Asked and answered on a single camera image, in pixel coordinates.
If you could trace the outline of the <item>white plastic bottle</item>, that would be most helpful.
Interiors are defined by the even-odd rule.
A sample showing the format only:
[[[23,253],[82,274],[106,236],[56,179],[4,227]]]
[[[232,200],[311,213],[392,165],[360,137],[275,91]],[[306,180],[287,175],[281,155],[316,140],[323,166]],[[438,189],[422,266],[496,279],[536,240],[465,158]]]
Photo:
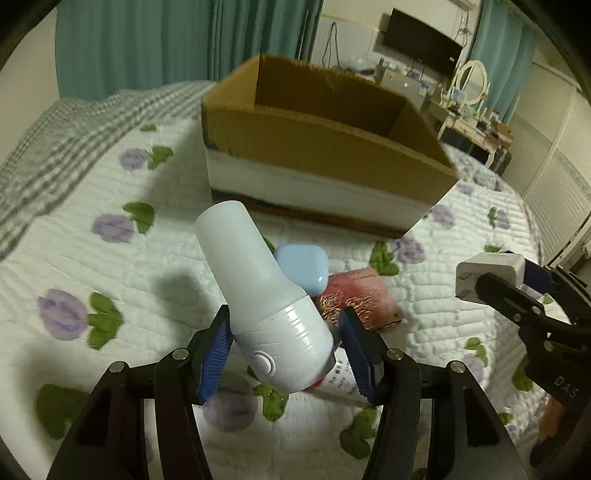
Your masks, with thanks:
[[[280,270],[245,206],[212,205],[195,234],[256,377],[283,394],[322,380],[335,365],[332,332],[308,293]]]

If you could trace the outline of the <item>white tube with text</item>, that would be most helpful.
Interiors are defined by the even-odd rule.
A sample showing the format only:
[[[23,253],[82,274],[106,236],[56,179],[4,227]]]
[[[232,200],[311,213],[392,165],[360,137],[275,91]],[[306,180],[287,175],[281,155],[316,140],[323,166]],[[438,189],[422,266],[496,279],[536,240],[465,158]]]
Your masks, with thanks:
[[[368,405],[368,400],[360,393],[353,375],[353,369],[346,351],[342,347],[335,349],[335,365],[320,381],[304,390],[318,398],[332,400],[348,405]]]

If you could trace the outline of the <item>white louvered wardrobe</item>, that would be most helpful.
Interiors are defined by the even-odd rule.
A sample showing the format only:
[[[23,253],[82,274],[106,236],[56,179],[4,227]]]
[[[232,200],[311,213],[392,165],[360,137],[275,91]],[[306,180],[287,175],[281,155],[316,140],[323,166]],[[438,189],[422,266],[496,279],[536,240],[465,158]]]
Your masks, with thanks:
[[[503,179],[534,214],[543,260],[572,268],[590,247],[590,104],[572,79],[534,63],[509,127]]]

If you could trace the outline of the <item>light blue earbud case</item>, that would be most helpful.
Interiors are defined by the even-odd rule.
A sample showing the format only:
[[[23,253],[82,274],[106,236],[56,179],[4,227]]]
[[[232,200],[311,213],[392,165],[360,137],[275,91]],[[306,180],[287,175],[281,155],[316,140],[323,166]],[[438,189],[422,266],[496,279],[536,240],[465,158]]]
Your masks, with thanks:
[[[329,258],[317,245],[284,244],[273,253],[280,270],[311,297],[321,295],[328,287]]]

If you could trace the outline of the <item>white dressing table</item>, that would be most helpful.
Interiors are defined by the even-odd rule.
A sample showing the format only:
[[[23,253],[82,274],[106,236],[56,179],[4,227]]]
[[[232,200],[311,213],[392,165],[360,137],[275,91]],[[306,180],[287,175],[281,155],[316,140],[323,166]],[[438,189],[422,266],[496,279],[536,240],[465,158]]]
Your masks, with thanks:
[[[490,125],[474,118],[466,119],[432,100],[424,102],[421,112],[441,143],[468,154],[493,172],[502,175],[512,161],[512,153]]]

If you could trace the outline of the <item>white oval vanity mirror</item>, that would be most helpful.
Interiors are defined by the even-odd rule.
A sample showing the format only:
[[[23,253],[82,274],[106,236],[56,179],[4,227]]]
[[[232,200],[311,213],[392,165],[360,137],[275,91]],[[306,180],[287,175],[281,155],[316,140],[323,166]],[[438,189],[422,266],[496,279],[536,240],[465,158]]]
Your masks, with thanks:
[[[450,99],[459,107],[475,106],[485,99],[489,88],[485,65],[480,60],[469,60],[453,78]]]

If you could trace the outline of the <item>cardboard box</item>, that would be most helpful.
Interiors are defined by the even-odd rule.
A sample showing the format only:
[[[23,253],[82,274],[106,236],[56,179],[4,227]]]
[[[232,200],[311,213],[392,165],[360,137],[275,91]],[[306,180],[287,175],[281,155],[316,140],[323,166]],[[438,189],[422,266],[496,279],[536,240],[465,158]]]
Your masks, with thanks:
[[[400,237],[457,183],[407,98],[351,74],[260,54],[201,100],[216,200]]]

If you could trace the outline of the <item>teal curtain right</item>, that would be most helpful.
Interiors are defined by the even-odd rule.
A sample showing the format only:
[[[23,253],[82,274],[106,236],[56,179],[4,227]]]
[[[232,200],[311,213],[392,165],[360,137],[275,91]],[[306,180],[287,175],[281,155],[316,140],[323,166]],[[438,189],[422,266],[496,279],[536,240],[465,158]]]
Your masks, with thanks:
[[[511,1],[482,1],[471,60],[486,68],[487,112],[508,123],[530,74],[539,30]]]

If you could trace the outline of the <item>teal curtain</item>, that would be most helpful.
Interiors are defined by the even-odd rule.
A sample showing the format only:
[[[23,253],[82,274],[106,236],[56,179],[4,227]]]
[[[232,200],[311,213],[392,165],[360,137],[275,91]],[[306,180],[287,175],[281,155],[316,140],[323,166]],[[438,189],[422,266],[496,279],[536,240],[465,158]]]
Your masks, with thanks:
[[[539,30],[511,1],[482,1],[471,60],[486,68],[487,112],[508,123],[530,74]]]
[[[320,1],[63,1],[59,93],[102,100],[122,89],[217,81],[260,53],[308,60],[321,13]]]

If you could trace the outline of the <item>grey checked bed sheet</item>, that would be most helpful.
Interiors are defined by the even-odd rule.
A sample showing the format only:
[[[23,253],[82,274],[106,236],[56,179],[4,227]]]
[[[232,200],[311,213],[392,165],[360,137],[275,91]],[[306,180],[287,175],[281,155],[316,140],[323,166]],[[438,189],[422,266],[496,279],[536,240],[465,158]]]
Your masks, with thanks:
[[[212,81],[149,90],[119,90],[100,101],[64,98],[25,132],[1,162],[1,257],[20,243],[33,220],[62,204],[102,155],[147,124],[192,119]]]

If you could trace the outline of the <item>teal curtain left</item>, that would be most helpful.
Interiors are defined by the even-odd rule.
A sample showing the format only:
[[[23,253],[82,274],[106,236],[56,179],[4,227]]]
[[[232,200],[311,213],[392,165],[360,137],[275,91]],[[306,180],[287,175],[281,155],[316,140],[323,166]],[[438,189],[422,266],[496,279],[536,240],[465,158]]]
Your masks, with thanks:
[[[122,89],[217,81],[260,53],[308,60],[321,13],[320,1],[63,1],[59,93],[102,100]]]

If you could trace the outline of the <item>black wall television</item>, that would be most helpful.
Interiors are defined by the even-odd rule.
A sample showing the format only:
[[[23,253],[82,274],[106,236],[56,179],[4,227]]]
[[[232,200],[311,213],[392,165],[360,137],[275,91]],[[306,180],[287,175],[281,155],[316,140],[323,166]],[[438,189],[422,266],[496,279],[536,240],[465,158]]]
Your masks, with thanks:
[[[452,38],[397,9],[391,12],[383,45],[444,78],[454,75],[463,50],[462,45]]]

